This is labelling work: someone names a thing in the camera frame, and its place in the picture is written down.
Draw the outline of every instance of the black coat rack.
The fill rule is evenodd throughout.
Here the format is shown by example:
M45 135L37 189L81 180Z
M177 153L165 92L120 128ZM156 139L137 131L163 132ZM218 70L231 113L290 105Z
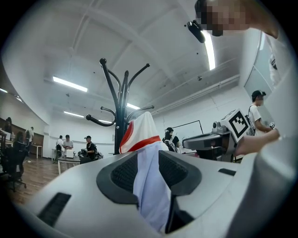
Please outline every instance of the black coat rack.
M119 147L120 147L120 143L121 140L127 130L127 127L129 125L129 121L130 119L139 111L145 111L148 109L153 109L154 106L148 106L148 107L143 107L140 109L135 110L134 112L132 112L131 114L129 114L127 116L127 101L128 101L128 96L129 96L129 88L132 84L132 82L136 79L136 77L142 73L146 68L150 67L150 64L146 64L142 69L140 69L132 78L131 80L128 82L128 77L129 77L129 72L125 71L124 74L124 80L123 80L123 84L121 85L120 80L118 79L118 77L107 68L107 60L105 58L102 58L100 61L100 64L102 66L104 75L106 77L106 80L108 82L108 86L111 90L112 96L113 96L113 100L114 100L114 104L115 104L115 108L116 108L116 112L107 109L105 107L101 107L101 110L105 110L107 112L110 112L113 114L114 116L114 120L111 123L102 123L99 120L93 118L90 114L88 114L86 116L87 120L93 121L96 124L99 124L101 126L112 126L116 123L115 125L115 154L119 154ZM110 78L110 74L116 79L117 83L118 83L118 95L116 95L115 89L113 87L112 84L112 80Z

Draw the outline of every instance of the wall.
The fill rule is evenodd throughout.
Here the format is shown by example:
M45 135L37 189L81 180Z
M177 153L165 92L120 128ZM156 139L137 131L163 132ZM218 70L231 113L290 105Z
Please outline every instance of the wall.
M161 138L164 137L164 130L167 127L175 127L196 120L200 120L203 132L208 133L211 132L213 122L237 108L247 114L250 105L251 99L245 89L233 84L179 106L173 111L155 115L153 118ZM198 134L202 134L199 124L196 125Z
M261 31L249 29L244 33L241 60L239 63L240 80L239 86L244 87L257 57Z
M52 116L51 124L48 129L49 141L48 149L44 152L45 157L51 157L52 149L55 148L55 142L60 135L65 139L65 135L70 135L74 142L74 151L77 153L86 148L86 136L92 137L92 142L97 145L97 149L105 157L111 156L114 152L114 142L112 135L115 134L115 126L103 127L96 125L85 118L69 116L64 113L55 113Z
M34 132L43 135L46 123L36 116L30 108L14 96L0 92L0 117L11 117L12 123L23 129L34 127Z
M1 58L6 74L19 96L48 124L50 111L45 107L44 92L40 85L44 73L42 52L45 31L51 14L48 5L38 7L38 11L29 11L11 32L2 48Z

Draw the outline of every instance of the black chair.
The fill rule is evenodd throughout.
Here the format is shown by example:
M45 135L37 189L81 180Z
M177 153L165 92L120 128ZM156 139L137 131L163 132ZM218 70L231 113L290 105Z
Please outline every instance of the black chair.
M15 192L15 183L27 185L22 182L22 174L24 173L23 162L26 157L26 144L15 142L14 147L7 148L4 151L4 157L1 160L3 172L8 174L8 179L4 182L13 183L13 191Z

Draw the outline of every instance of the floor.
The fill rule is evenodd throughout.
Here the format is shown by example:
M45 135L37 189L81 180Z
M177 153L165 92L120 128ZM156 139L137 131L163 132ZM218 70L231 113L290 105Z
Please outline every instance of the floor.
M12 187L12 184L7 183L9 197L13 202L18 204L25 204L36 192L59 175L57 164L53 164L51 159L36 159L36 155L26 157L23 166L24 173L22 180L27 185L27 188L24 188L24 185L15 184L15 192L13 192L9 189ZM65 170L66 165L61 164L61 172Z

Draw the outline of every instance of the white ceiling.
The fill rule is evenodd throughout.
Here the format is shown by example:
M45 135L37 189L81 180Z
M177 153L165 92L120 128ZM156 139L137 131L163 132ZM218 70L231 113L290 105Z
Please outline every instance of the white ceiling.
M61 0L49 8L42 54L43 91L55 110L90 113L110 119L100 107L114 109L99 64L129 79L150 63L132 84L129 103L156 109L239 74L242 35L212 37L216 68L209 71L204 44L184 25L195 17L196 0ZM52 76L88 88L79 92L57 85Z

